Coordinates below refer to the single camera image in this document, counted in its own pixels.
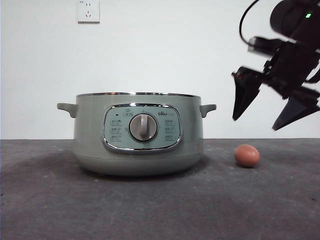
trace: pot base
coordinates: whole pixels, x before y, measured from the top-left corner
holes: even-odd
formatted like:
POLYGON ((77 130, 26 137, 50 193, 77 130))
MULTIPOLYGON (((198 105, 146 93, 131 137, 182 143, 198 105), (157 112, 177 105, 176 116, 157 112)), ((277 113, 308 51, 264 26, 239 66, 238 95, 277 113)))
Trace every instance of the pot base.
POLYGON ((109 159, 74 154, 80 166, 112 176, 154 176, 179 172, 195 165, 202 154, 149 159, 109 159))

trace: white wall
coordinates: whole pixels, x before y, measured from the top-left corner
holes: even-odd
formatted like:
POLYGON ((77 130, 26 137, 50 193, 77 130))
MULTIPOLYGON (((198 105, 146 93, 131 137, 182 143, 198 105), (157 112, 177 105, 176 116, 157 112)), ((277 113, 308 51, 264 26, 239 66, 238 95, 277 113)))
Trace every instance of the white wall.
MULTIPOLYGON (((114 91, 200 95, 218 105, 203 120, 206 138, 320 137, 318 113, 274 132, 286 102, 266 86, 232 120, 231 72, 262 70, 267 60, 247 53, 238 35, 251 0, 101 0, 101 23, 91 25, 77 23, 76 2, 1 1, 2 139, 72 138, 74 120, 56 103, 114 91)), ((249 12, 247 38, 278 36, 269 25, 278 2, 249 12)))

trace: pot handle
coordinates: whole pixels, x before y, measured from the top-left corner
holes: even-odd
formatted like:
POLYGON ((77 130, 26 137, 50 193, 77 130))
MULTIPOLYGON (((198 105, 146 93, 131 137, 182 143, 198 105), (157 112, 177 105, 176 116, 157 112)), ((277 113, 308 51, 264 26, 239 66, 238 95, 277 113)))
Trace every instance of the pot handle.
POLYGON ((70 117, 72 117, 73 119, 75 119, 77 116, 78 106, 76 104, 60 102, 56 105, 56 108, 59 110, 67 111, 70 114, 70 117))
POLYGON ((201 105, 200 112, 201 112, 202 118, 204 119, 207 116, 207 113, 214 111, 216 109, 217 109, 217 105, 215 104, 201 105))

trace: control panel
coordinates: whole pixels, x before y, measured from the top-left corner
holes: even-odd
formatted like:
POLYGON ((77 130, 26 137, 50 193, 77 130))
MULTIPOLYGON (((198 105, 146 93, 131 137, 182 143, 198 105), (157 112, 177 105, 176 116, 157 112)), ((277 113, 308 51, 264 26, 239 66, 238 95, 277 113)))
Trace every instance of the control panel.
POLYGON ((116 153, 160 152, 182 140, 179 112, 168 105, 114 105, 104 116, 102 140, 116 153))

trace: brand logo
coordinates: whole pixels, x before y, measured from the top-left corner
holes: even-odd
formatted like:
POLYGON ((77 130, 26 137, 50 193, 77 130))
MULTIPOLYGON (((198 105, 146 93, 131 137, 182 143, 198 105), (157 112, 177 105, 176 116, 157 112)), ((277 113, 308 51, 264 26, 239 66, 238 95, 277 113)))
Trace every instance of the brand logo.
POLYGON ((158 115, 159 115, 159 116, 167 116, 168 113, 165 113, 165 112, 161 111, 161 112, 158 112, 158 115))

